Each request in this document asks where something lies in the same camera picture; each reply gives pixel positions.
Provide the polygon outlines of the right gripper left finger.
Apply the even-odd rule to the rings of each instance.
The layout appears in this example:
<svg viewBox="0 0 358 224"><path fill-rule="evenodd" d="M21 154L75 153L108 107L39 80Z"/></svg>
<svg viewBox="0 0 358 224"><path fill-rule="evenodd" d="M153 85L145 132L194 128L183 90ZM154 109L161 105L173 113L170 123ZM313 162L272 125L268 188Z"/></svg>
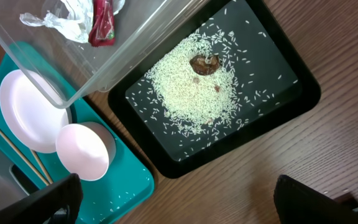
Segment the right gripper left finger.
<svg viewBox="0 0 358 224"><path fill-rule="evenodd" d="M75 223L82 199L81 180L70 174L0 210L0 223Z"/></svg>

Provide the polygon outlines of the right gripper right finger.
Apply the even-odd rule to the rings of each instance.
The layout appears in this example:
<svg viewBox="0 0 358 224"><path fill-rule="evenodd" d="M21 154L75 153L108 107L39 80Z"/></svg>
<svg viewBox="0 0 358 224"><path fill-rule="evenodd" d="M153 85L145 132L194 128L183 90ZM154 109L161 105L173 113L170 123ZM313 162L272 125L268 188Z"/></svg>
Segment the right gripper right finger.
<svg viewBox="0 0 358 224"><path fill-rule="evenodd" d="M351 193L331 199L287 175L278 177L273 201L281 223L358 223Z"/></svg>

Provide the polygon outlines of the small pink white bowl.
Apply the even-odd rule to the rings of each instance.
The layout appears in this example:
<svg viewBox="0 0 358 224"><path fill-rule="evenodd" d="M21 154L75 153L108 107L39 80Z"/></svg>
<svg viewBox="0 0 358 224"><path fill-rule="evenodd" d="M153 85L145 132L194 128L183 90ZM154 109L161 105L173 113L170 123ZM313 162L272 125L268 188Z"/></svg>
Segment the small pink white bowl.
<svg viewBox="0 0 358 224"><path fill-rule="evenodd" d="M91 121L64 126L55 145L65 169L86 181L101 179L116 155L113 135L102 124Z"/></svg>

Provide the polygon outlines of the pile of white rice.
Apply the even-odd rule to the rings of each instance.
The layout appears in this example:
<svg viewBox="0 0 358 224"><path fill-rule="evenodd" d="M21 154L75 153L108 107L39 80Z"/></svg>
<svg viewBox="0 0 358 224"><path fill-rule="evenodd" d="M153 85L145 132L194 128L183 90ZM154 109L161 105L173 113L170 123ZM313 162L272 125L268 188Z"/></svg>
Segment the pile of white rice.
<svg viewBox="0 0 358 224"><path fill-rule="evenodd" d="M219 57L212 75L196 55ZM163 150L183 161L293 99L298 77L245 2L211 16L130 86L126 100Z"/></svg>

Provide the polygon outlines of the brown food piece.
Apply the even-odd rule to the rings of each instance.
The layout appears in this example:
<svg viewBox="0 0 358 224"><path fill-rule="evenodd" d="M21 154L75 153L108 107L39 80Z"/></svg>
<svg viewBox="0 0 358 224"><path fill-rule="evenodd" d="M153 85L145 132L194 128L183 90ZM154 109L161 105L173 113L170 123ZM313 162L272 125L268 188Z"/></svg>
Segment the brown food piece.
<svg viewBox="0 0 358 224"><path fill-rule="evenodd" d="M202 76L212 75L221 66L217 55L207 57L204 55L196 55L189 61L189 64L195 73Z"/></svg>

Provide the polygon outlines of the red snack wrapper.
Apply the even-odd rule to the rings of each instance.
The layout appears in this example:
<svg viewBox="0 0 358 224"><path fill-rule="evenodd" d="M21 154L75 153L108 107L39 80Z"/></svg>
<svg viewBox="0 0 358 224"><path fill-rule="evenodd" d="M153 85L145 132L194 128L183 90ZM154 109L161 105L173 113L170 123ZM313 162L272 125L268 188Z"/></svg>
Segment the red snack wrapper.
<svg viewBox="0 0 358 224"><path fill-rule="evenodd" d="M114 45L113 0L93 0L93 27L88 42L92 47Z"/></svg>

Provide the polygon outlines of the white tissue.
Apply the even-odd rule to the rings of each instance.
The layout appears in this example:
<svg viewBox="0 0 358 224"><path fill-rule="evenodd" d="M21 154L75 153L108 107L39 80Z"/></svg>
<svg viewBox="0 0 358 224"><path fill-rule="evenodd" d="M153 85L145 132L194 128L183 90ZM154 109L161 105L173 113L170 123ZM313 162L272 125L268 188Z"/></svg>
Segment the white tissue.
<svg viewBox="0 0 358 224"><path fill-rule="evenodd" d="M29 12L20 14L20 21L31 27L45 26L56 29L66 39L77 43L88 42L89 34L93 28L93 1L92 0L61 0L68 15L66 18L48 12L40 19Z"/></svg>
<svg viewBox="0 0 358 224"><path fill-rule="evenodd" d="M112 9L113 15L119 13L119 11L124 7L126 0L112 0Z"/></svg>

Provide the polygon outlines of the clear plastic waste bin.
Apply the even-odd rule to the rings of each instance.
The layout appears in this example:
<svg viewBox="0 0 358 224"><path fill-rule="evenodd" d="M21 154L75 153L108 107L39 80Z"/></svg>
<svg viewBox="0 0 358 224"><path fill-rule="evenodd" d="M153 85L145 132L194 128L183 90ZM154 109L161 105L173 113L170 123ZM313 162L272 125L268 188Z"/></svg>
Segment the clear plastic waste bin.
<svg viewBox="0 0 358 224"><path fill-rule="evenodd" d="M194 0L126 0L114 16L114 45L92 47L89 42L68 40L56 29L27 26L19 19L26 12L40 19L48 12L66 18L68 11L60 0L0 0L0 45L52 105L67 108L94 91L109 91L203 6L203 1ZM36 66L29 55L20 62L19 53L9 49L16 42L37 50L74 92L64 94L58 78Z"/></svg>

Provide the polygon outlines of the right wooden chopstick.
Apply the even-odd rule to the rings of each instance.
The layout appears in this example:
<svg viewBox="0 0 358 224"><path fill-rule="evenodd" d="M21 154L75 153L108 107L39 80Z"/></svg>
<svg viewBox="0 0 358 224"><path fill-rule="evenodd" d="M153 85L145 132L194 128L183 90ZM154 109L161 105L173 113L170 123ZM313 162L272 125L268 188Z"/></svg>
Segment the right wooden chopstick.
<svg viewBox="0 0 358 224"><path fill-rule="evenodd" d="M40 166L40 168L41 168L42 172L44 173L45 177L47 178L48 182L50 184L52 184L53 180L52 180L50 174L48 173L47 169L45 168L44 164L40 160L40 157L38 156L38 154L32 149L30 150L30 152L32 153L34 159L37 161L38 165Z"/></svg>

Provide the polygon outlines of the wooden chopstick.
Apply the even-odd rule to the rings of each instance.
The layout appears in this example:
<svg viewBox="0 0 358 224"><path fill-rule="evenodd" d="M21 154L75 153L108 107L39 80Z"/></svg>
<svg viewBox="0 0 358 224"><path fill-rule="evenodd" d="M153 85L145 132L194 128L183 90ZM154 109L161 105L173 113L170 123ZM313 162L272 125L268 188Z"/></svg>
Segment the wooden chopstick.
<svg viewBox="0 0 358 224"><path fill-rule="evenodd" d="M50 185L49 181L38 171L38 169L26 158L26 156L13 144L13 142L0 130L0 136L8 143L14 152L30 167L30 169L45 184Z"/></svg>
<svg viewBox="0 0 358 224"><path fill-rule="evenodd" d="M42 172L44 173L45 177L47 178L48 182L50 184L52 184L53 180L52 180L50 174L48 173L47 169L45 168L44 164L40 160L40 157L38 156L38 154L32 149L30 150L30 152L32 153L34 159L37 161L38 165L40 166L40 168L41 168Z"/></svg>

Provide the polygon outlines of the left wooden chopstick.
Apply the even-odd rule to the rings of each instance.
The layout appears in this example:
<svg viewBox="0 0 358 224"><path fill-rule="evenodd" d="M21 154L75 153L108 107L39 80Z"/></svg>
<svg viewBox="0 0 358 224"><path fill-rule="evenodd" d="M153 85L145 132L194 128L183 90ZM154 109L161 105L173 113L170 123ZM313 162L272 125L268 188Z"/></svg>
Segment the left wooden chopstick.
<svg viewBox="0 0 358 224"><path fill-rule="evenodd" d="M13 142L0 130L0 136L8 143L14 152L30 167L30 169L45 184L50 185L49 181L38 171L38 169L26 158L26 156L13 144Z"/></svg>

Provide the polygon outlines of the teal plastic serving tray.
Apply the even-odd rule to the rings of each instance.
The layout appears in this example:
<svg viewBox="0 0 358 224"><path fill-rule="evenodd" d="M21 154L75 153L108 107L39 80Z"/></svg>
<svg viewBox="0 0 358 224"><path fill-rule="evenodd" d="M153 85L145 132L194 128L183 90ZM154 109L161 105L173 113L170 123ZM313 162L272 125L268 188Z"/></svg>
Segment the teal plastic serving tray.
<svg viewBox="0 0 358 224"><path fill-rule="evenodd" d="M35 59L36 66L40 66L46 72L51 72L52 78L58 78L58 84L63 84L64 94L74 92L74 88L30 44L16 42L11 44L9 49L12 50L12 53L19 53L16 57L20 62L25 62L24 56L29 55ZM6 54L0 64L0 84L9 72L17 69L18 66ZM84 99L76 100L70 109L75 122L92 121L103 125L112 134L116 143L116 155L104 177L96 181L81 181L83 200L76 223L113 223L152 195L155 187L154 178L146 166L138 160L88 102ZM35 166L35 160L29 149L9 130L2 117L1 109L0 130ZM46 187L1 135L0 151L17 165L38 188ZM41 154L40 160L53 180L60 180L69 174L56 153Z"/></svg>

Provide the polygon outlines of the large white plate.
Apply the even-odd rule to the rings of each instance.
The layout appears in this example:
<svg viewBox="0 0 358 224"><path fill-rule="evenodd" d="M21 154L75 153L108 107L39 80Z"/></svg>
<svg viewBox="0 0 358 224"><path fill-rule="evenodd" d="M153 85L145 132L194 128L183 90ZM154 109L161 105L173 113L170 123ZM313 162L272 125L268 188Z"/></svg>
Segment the large white plate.
<svg viewBox="0 0 358 224"><path fill-rule="evenodd" d="M9 72L0 85L2 116L15 137L36 152L54 153L60 130L72 122L71 111L52 105L22 72Z"/></svg>

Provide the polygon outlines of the black rectangular tray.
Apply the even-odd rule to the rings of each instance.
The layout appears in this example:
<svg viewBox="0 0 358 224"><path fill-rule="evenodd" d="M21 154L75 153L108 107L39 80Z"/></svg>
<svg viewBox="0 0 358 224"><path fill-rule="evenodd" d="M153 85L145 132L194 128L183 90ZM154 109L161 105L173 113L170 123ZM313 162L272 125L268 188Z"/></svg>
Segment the black rectangular tray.
<svg viewBox="0 0 358 224"><path fill-rule="evenodd" d="M213 49L234 72L237 108L200 134L178 129L166 115L150 69L192 32L221 36ZM262 1L206 1L123 78L108 104L153 165L176 179L312 109L318 82Z"/></svg>

